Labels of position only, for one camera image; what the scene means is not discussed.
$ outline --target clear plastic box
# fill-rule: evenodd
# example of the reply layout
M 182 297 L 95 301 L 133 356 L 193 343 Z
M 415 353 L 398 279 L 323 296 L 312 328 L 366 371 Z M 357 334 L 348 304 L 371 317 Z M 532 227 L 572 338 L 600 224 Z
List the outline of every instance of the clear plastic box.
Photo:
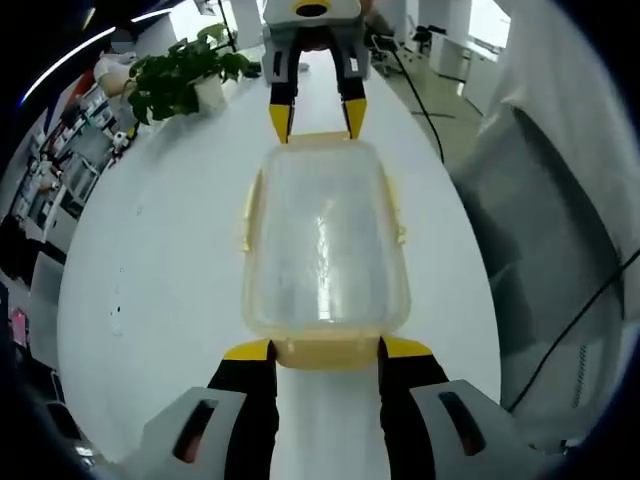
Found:
M 370 145 L 304 137 L 271 152 L 250 194 L 245 321 L 291 352 L 377 342 L 410 308 L 394 194 Z

